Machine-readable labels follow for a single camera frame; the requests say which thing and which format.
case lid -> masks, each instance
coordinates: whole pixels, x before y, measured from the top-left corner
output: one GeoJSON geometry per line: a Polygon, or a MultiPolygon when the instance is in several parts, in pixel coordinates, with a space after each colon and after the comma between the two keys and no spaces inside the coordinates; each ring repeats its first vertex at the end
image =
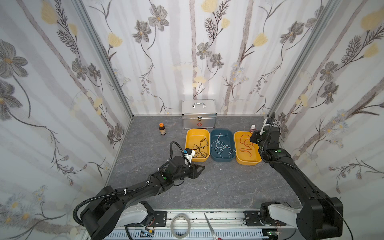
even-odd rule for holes
{"type": "Polygon", "coordinates": [[[205,100],[183,100],[183,114],[216,114],[216,103],[214,99],[205,100]]]}

metal handle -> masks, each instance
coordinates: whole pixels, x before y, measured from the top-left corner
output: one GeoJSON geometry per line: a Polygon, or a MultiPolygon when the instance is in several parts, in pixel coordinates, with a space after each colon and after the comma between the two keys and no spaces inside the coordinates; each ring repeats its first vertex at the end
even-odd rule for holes
{"type": "Polygon", "coordinates": [[[195,108],[195,105],[196,105],[196,104],[202,104],[202,105],[203,105],[203,108],[206,107],[205,103],[194,103],[194,104],[192,105],[192,108],[195,108]]]}

gray table surface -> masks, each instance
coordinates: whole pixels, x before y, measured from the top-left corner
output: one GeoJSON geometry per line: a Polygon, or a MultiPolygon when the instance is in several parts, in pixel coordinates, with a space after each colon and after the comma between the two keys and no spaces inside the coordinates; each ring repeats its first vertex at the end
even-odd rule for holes
{"type": "MultiPolygon", "coordinates": [[[[218,117],[216,128],[232,133],[249,131],[252,124],[260,129],[263,117],[218,117]]],[[[187,129],[182,117],[133,118],[118,160],[108,182],[113,188],[127,187],[147,179],[169,157],[169,143],[178,142],[183,148],[187,129]],[[167,134],[160,135],[159,123],[164,123],[167,134]]],[[[174,156],[180,155],[174,146],[174,156]]],[[[146,200],[154,209],[248,209],[259,208],[263,202],[288,202],[294,208],[301,204],[284,178],[268,164],[255,166],[231,162],[215,162],[211,157],[205,170],[196,179],[186,178],[181,186],[146,200]]]]}

floral wallpaper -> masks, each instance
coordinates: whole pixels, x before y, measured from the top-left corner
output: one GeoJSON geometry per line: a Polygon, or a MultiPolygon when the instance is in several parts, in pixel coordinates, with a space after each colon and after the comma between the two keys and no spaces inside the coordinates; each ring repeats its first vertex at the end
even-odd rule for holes
{"type": "Polygon", "coordinates": [[[321,16],[314,0],[83,0],[134,114],[265,114],[321,16]]]}
{"type": "Polygon", "coordinates": [[[74,239],[130,120],[70,1],[2,1],[0,22],[0,235],[74,239]]]}
{"type": "Polygon", "coordinates": [[[355,239],[382,238],[383,38],[383,2],[342,1],[276,111],[282,145],[341,198],[355,239]]]}

yellow plastic bin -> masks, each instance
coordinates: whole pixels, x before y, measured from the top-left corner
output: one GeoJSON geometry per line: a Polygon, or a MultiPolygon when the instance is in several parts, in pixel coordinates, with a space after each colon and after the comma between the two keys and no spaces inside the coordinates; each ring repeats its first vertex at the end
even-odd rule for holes
{"type": "Polygon", "coordinates": [[[205,129],[192,128],[187,132],[185,140],[185,148],[195,150],[195,156],[192,162],[205,162],[210,155],[210,138],[209,132],[205,129]]]}
{"type": "Polygon", "coordinates": [[[251,143],[249,138],[252,136],[250,132],[235,132],[235,148],[236,161],[242,165],[256,165],[262,161],[258,153],[259,146],[251,143]]]}

